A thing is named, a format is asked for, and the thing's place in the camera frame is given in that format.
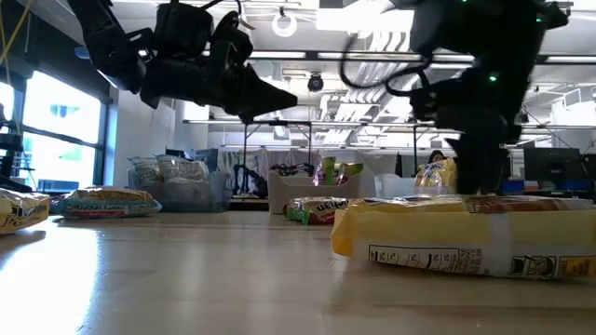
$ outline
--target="table surface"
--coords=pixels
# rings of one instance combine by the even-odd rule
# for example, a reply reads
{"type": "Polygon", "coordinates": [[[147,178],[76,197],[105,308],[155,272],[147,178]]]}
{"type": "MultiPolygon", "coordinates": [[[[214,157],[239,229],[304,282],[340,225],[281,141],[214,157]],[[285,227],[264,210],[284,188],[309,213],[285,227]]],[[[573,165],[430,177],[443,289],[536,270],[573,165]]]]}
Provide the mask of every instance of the table surface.
{"type": "Polygon", "coordinates": [[[0,334],[594,334],[596,285],[333,254],[263,212],[50,220],[0,236],[0,334]]]}

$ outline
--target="security camera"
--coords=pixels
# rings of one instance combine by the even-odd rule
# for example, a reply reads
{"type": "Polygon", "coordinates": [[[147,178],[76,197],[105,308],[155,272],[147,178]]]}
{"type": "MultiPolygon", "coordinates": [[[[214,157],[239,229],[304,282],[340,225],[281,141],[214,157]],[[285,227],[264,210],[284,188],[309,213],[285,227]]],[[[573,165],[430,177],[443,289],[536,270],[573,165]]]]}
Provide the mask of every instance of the security camera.
{"type": "Polygon", "coordinates": [[[323,78],[320,77],[320,74],[311,74],[310,79],[308,79],[308,90],[319,92],[323,89],[323,84],[323,78]]]}

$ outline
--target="ceiling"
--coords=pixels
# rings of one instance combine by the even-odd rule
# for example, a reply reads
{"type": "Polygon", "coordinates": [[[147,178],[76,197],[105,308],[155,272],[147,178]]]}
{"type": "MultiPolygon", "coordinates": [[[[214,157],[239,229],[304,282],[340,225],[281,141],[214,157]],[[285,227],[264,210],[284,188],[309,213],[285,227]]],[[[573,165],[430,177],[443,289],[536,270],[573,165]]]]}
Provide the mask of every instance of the ceiling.
{"type": "MultiPolygon", "coordinates": [[[[134,31],[141,28],[155,25],[156,2],[161,0],[112,0],[113,11],[125,31],[134,31]]],[[[351,6],[377,4],[384,0],[359,0],[351,6]]],[[[304,0],[297,2],[267,1],[274,3],[270,7],[244,6],[247,14],[245,19],[255,30],[250,32],[251,41],[255,50],[341,50],[344,48],[348,33],[343,31],[318,30],[316,21],[319,7],[319,0],[304,0]],[[292,15],[302,16],[304,20],[297,20],[296,32],[290,37],[281,37],[272,29],[274,14],[278,13],[279,2],[292,15]]],[[[542,46],[542,52],[549,54],[569,55],[596,55],[596,1],[576,0],[572,7],[570,24],[561,29],[549,31],[542,46]]],[[[32,11],[43,20],[54,25],[61,31],[71,36],[74,40],[82,43],[82,36],[78,22],[70,13],[66,0],[44,0],[34,1],[32,11]]],[[[210,13],[217,22],[227,11],[233,8],[228,6],[214,7],[210,13]]],[[[279,26],[284,28],[288,25],[286,19],[280,21],[279,26]]],[[[369,49],[373,43],[371,37],[360,39],[354,49],[369,49]]],[[[319,107],[319,102],[325,94],[338,93],[346,94],[347,87],[339,82],[338,66],[336,61],[277,61],[275,65],[282,69],[285,80],[290,79],[292,93],[299,98],[299,103],[319,107]],[[309,93],[305,89],[306,82],[311,72],[323,74],[327,89],[320,93],[309,93]]],[[[363,73],[363,65],[352,62],[349,64],[348,73],[357,76],[363,73]]],[[[433,70],[431,77],[438,79],[448,78],[457,73],[457,70],[433,70]]],[[[530,112],[539,119],[548,119],[550,113],[549,105],[553,100],[558,99],[561,94],[577,89],[578,85],[589,87],[590,83],[596,83],[596,66],[536,66],[533,74],[534,89],[528,93],[528,106],[530,112]]],[[[291,118],[300,117],[299,112],[293,110],[291,118]]],[[[382,119],[380,122],[390,122],[395,117],[382,119]]]]}

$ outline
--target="plastic bin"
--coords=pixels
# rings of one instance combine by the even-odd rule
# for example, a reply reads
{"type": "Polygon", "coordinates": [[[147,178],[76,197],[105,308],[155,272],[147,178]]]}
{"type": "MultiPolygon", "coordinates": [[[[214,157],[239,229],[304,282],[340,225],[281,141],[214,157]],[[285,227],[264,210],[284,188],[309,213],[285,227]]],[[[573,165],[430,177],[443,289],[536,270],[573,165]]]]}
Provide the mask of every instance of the plastic bin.
{"type": "Polygon", "coordinates": [[[377,197],[402,197],[418,194],[455,194],[454,187],[416,187],[415,178],[401,178],[394,174],[374,177],[377,197]]]}
{"type": "Polygon", "coordinates": [[[307,196],[337,196],[348,199],[360,197],[359,174],[351,176],[347,183],[339,186],[315,186],[310,177],[281,177],[276,172],[269,172],[267,187],[269,190],[269,212],[282,214],[283,207],[290,200],[307,196]]]}
{"type": "Polygon", "coordinates": [[[163,183],[151,187],[141,187],[134,169],[129,170],[129,188],[151,194],[163,207],[162,212],[219,213],[227,211],[232,198],[232,190],[225,187],[228,179],[230,179],[229,173],[221,171],[211,173],[208,176],[210,198],[208,201],[194,201],[193,199],[167,196],[167,186],[163,183]]]}

